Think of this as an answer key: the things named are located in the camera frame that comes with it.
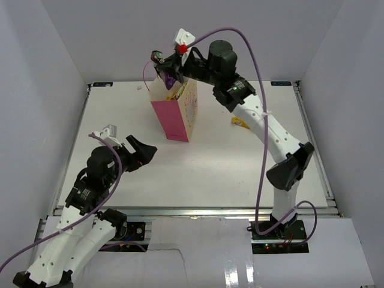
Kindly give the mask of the purple candy packet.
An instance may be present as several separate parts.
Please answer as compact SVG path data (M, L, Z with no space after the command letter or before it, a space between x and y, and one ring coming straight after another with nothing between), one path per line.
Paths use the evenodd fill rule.
M164 69L165 57L163 53L158 50L153 50L151 52L151 61L156 70L157 76L163 81L167 90L170 90L176 80L169 75L169 73Z

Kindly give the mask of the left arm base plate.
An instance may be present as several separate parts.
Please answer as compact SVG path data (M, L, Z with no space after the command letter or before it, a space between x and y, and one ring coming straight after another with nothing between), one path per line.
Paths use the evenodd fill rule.
M123 222L116 228L116 241L143 241L145 239L145 222Z

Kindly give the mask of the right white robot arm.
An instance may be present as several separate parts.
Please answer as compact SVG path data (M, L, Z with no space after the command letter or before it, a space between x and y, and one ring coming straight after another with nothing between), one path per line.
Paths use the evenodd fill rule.
M212 85L215 99L232 115L245 122L264 144L264 155L270 155L274 165L262 163L261 179L267 179L274 189L274 201L269 221L261 230L255 221L249 230L265 236L273 234L285 239L293 231L297 219L298 187L314 153L310 142L302 143L293 137L266 109L265 96L236 71L237 55L224 40L213 41L204 58L196 47L176 45L174 53L164 57L154 50L151 61L157 74L167 82L174 79L185 83L189 79Z

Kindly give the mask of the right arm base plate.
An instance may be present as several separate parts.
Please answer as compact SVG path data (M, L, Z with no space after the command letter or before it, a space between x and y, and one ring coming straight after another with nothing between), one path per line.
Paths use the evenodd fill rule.
M247 227L247 230L251 233L251 237L253 240L303 241L307 238L304 222L302 220L296 220L288 228L278 226L277 228L265 235L260 235L256 233L254 221L250 223L250 226Z

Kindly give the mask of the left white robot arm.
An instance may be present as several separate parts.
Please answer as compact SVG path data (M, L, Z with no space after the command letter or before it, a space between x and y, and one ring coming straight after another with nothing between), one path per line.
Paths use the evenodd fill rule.
M77 175L55 232L38 241L46 243L44 249L27 270L14 276L17 287L72 287L80 270L108 241L133 237L125 214L100 209L117 189L122 174L149 164L157 148L132 135L126 140L134 152L109 136L92 133L90 137L101 146L92 150Z

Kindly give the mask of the pink paper gift bag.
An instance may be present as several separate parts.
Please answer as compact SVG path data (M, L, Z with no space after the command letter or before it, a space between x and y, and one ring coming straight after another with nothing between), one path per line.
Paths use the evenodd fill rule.
M146 82L144 71L142 78L166 139L189 142L197 116L197 82L191 79L185 84L176 82L167 90L158 76L150 84ZM167 96L174 93L180 97L175 101L167 101Z

